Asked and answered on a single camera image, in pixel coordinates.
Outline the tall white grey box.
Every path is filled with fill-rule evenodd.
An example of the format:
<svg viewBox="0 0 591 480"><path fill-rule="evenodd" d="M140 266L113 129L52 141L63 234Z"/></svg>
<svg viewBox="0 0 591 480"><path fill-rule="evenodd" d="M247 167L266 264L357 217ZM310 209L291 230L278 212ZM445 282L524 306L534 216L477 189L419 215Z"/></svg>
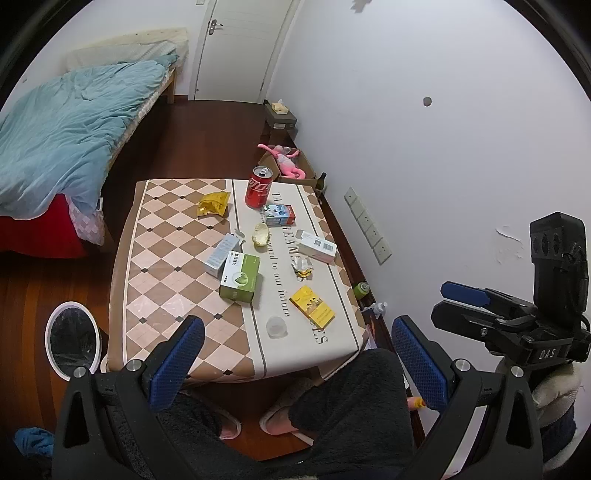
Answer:
<svg viewBox="0 0 591 480"><path fill-rule="evenodd" d="M224 269L226 259L230 252L242 251L243 238L235 234L225 234L211 255L204 261L205 272L214 278L219 278Z"/></svg>

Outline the white barcode box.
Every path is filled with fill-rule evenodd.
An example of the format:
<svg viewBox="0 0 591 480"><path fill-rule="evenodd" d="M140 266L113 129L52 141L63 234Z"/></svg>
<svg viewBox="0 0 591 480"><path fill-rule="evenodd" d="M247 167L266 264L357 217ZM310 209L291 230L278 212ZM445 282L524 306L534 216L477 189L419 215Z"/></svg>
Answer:
<svg viewBox="0 0 591 480"><path fill-rule="evenodd" d="M327 264L335 263L338 253L335 243L304 230L297 230L295 240L297 240L297 251L301 254Z"/></svg>

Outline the paper wrapper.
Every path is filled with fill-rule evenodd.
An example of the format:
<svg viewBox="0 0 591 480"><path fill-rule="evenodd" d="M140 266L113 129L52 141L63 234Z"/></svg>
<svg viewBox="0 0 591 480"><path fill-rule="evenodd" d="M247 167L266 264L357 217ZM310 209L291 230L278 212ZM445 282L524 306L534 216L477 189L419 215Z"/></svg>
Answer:
<svg viewBox="0 0 591 480"><path fill-rule="evenodd" d="M311 280L314 272L314 265L308 256L293 255L290 257L291 268L294 270L294 275L300 282Z"/></svg>

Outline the blue red milk carton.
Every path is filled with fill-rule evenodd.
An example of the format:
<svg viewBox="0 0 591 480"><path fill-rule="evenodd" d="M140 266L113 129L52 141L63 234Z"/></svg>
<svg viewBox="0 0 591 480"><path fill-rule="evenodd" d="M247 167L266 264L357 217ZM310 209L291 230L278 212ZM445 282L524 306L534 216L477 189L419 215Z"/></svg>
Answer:
<svg viewBox="0 0 591 480"><path fill-rule="evenodd" d="M267 226L290 226L296 221L294 208L286 204L267 204L263 207L263 221Z"/></svg>

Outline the white spray bottle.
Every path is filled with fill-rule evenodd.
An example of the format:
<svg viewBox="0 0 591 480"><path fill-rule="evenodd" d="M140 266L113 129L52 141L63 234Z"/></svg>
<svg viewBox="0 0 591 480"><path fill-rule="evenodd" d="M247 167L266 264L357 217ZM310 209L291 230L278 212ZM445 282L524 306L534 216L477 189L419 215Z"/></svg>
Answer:
<svg viewBox="0 0 591 480"><path fill-rule="evenodd" d="M374 303L370 304L370 306L363 308L362 314L363 315L373 314L375 317L380 317L380 316L384 315L384 313L386 313L387 308L388 308L387 302L374 302Z"/></svg>

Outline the blue cloth pile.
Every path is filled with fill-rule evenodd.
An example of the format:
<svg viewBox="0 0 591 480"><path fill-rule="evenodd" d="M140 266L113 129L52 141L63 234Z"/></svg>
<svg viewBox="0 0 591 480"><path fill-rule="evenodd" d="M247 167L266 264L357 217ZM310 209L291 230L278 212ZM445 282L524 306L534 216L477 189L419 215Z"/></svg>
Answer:
<svg viewBox="0 0 591 480"><path fill-rule="evenodd" d="M14 434L14 443L23 456L51 458L54 451L54 434L38 427L21 428Z"/></svg>

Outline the yellow flat box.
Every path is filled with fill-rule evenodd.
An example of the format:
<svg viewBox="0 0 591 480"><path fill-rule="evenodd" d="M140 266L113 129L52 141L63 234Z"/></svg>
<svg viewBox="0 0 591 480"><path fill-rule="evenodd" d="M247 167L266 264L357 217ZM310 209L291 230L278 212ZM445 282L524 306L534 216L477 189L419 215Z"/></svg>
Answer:
<svg viewBox="0 0 591 480"><path fill-rule="evenodd" d="M335 318L332 308L308 286L294 292L290 302L318 329L324 330Z"/></svg>

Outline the clear plastic lid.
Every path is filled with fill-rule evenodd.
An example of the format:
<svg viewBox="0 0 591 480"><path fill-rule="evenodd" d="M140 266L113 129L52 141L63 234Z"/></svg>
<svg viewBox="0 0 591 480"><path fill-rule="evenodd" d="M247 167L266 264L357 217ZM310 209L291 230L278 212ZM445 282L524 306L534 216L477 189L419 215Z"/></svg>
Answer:
<svg viewBox="0 0 591 480"><path fill-rule="evenodd" d="M272 316L266 322L266 333L272 339L280 339L287 337L287 323L283 318Z"/></svg>

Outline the green white box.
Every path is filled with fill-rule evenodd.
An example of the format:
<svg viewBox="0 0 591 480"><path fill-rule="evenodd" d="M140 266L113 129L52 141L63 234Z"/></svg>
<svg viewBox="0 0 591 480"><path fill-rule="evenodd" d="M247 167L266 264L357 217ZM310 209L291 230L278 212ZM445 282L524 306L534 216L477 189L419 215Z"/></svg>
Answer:
<svg viewBox="0 0 591 480"><path fill-rule="evenodd" d="M230 252L222 271L219 296L236 302L252 302L256 293L259 264L259 256Z"/></svg>

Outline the checkered table cloth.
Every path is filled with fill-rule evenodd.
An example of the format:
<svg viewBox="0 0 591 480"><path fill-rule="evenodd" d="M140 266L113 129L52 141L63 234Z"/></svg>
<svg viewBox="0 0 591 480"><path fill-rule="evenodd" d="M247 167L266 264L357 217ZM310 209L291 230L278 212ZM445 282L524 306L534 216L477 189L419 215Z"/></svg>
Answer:
<svg viewBox="0 0 591 480"><path fill-rule="evenodd" d="M328 378L365 347L365 321L314 190L276 183L271 226L247 182L137 183L113 268L107 368L144 360L187 316L204 321L194 382L252 381L315 369Z"/></svg>

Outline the red bed sheet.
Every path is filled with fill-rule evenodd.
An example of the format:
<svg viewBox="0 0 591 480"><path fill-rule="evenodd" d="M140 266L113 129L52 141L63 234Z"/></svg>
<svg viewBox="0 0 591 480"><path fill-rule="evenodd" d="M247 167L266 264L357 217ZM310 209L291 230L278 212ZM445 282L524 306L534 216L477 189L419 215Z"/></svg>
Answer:
<svg viewBox="0 0 591 480"><path fill-rule="evenodd" d="M77 259L90 252L76 233L63 194L56 195L47 211L35 219L2 216L0 250L45 259Z"/></svg>

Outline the yellow snack wrapper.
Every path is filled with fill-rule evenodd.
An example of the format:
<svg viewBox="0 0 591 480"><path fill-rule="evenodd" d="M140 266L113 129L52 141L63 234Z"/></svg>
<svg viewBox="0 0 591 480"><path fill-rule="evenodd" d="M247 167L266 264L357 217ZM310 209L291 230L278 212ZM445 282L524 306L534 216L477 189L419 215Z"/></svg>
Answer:
<svg viewBox="0 0 591 480"><path fill-rule="evenodd" d="M197 216L217 215L223 217L228 209L229 198L228 191L205 194L197 204Z"/></svg>

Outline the cardboard box on floor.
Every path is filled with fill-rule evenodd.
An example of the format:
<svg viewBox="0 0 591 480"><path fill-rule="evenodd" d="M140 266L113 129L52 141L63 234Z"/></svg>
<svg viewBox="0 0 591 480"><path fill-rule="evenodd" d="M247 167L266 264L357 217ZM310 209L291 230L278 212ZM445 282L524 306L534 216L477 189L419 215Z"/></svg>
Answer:
<svg viewBox="0 0 591 480"><path fill-rule="evenodd" d="M297 175L295 178L288 177L283 173L283 170L280 169L280 163L276 161L276 158L270 152L263 152L262 158L259 159L259 165L270 169L273 181L301 186L317 186L318 176L315 174L315 170L311 168L304 153L298 154L297 157L287 162L288 167L294 166L295 175Z"/></svg>

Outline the white door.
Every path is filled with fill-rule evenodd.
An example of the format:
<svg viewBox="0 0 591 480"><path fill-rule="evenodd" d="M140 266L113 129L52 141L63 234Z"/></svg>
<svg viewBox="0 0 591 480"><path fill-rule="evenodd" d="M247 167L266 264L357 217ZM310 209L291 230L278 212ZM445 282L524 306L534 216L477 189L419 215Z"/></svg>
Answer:
<svg viewBox="0 0 591 480"><path fill-rule="evenodd" d="M259 104L297 1L208 1L188 97Z"/></svg>

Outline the white wall power strip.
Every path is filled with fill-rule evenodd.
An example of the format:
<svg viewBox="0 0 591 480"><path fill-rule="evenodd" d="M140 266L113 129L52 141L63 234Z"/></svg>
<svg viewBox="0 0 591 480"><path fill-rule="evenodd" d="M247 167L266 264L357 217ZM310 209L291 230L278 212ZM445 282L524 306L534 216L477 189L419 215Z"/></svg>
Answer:
<svg viewBox="0 0 591 480"><path fill-rule="evenodd" d="M349 210L362 230L370 248L379 265L385 264L392 255L391 249L377 224L370 216L361 198L356 195L355 190L349 187L344 195L344 199L349 206Z"/></svg>

